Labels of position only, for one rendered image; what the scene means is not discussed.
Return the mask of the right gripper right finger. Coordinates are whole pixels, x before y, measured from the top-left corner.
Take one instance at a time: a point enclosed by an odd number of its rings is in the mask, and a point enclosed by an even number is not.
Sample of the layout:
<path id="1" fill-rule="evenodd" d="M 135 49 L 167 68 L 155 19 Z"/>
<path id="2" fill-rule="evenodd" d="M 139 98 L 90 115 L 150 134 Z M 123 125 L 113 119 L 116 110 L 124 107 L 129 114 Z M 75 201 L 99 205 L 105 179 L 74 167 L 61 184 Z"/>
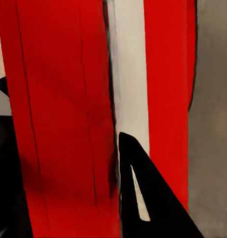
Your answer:
<path id="1" fill-rule="evenodd" d="M 203 238 L 138 140 L 119 133 L 123 238 Z M 151 221 L 139 217 L 133 175 Z"/>

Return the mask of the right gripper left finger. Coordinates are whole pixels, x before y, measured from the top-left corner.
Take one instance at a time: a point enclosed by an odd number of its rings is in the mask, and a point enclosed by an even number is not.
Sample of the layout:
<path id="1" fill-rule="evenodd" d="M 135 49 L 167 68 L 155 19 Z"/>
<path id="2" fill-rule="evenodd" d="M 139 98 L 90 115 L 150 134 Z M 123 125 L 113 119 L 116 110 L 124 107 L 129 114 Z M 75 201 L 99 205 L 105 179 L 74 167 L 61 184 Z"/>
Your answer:
<path id="1" fill-rule="evenodd" d="M 22 186 L 16 138 L 0 147 L 0 231 Z"/>

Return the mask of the radio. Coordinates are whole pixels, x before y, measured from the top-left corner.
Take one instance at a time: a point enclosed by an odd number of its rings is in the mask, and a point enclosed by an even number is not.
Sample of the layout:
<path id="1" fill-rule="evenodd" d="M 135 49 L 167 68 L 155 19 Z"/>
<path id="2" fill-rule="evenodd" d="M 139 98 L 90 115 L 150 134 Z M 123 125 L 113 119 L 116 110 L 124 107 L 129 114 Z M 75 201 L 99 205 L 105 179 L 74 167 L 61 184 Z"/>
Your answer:
<path id="1" fill-rule="evenodd" d="M 123 238 L 120 132 L 188 213 L 197 0 L 0 0 L 0 45 L 33 238 Z"/>

